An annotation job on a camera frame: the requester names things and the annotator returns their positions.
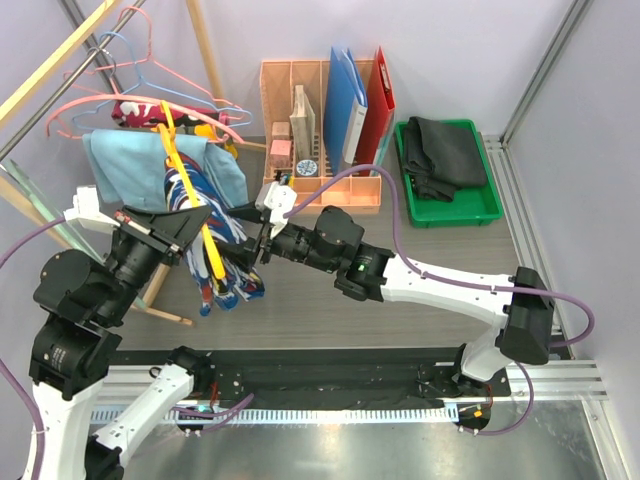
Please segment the colourful patterned trousers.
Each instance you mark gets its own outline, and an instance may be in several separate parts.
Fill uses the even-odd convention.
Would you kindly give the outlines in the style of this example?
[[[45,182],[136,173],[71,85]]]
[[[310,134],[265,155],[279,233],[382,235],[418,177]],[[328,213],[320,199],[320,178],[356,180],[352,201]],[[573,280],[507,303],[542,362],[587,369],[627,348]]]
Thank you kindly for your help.
[[[230,311],[242,300],[263,297],[265,285],[256,269],[241,266],[223,251],[225,247],[239,245],[247,239],[244,228],[228,215],[229,207],[202,168],[186,155],[181,156],[181,161],[195,190],[197,204],[211,208],[206,226],[225,269],[223,278],[215,277],[204,238],[198,235],[186,250],[184,261],[201,294],[200,314],[209,315],[213,307]]]

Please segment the yellow hanger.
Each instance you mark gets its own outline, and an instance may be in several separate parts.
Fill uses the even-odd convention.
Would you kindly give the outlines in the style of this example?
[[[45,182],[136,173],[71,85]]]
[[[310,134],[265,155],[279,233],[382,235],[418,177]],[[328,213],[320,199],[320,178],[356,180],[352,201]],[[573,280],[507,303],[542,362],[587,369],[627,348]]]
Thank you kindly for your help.
[[[166,101],[161,100],[160,109],[165,115],[166,124],[160,124],[157,127],[157,130],[160,134],[163,147],[168,156],[166,164],[169,167],[174,168],[179,173],[179,176],[183,183],[183,187],[189,201],[191,202],[191,205],[193,207],[198,207],[199,201],[196,190],[193,187],[191,179],[187,174],[186,168],[176,147],[176,129],[169,104]],[[222,280],[226,276],[225,267],[215,245],[213,236],[211,235],[206,224],[204,224],[201,228],[201,234],[206,250],[206,255],[212,268],[214,278],[216,280]]]

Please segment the mint green hanger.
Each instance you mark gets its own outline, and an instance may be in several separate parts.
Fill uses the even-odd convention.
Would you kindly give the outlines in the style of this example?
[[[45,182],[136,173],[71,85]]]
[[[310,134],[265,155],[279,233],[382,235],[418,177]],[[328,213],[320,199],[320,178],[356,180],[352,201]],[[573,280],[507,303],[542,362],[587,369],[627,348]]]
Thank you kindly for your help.
[[[1,197],[38,226],[62,215],[27,173],[11,159],[1,163]],[[48,235],[62,247],[76,248],[96,260],[101,259],[98,252],[73,225],[52,227]]]

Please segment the black trousers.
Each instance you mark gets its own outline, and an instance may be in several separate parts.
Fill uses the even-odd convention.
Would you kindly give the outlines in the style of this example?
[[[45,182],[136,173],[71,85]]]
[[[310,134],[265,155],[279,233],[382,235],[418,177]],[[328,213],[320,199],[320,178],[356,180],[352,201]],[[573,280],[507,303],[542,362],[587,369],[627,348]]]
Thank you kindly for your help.
[[[402,167],[417,198],[451,203],[458,191],[488,183],[470,130],[413,116],[401,138]]]

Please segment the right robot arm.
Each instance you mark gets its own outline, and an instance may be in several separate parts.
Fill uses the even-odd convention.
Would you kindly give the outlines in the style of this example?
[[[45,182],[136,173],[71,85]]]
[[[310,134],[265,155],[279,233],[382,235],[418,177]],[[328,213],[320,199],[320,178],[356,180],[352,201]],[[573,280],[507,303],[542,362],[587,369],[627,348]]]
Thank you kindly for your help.
[[[483,335],[458,348],[452,366],[430,367],[419,376],[428,396],[479,395],[512,362],[549,361],[555,304],[532,269],[488,277],[443,268],[429,272],[423,263],[366,243],[364,228],[335,206],[324,208],[312,228],[276,223],[274,211],[254,203],[229,214],[261,227],[258,237],[225,250],[244,266],[277,256],[334,275],[335,288],[356,301],[423,304],[486,323]]]

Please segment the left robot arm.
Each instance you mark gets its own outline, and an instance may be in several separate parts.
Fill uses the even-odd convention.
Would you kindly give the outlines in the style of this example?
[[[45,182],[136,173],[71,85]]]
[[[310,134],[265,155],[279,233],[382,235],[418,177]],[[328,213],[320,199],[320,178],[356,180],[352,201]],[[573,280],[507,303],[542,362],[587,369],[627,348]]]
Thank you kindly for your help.
[[[178,264],[211,214],[207,206],[102,214],[112,236],[105,262],[69,249],[42,268],[34,301],[48,317],[35,336],[29,376],[33,438],[26,479],[120,479],[133,454],[181,400],[211,391],[211,361],[174,349],[151,385],[110,425],[90,433],[91,415],[121,342],[113,328],[156,268]]]

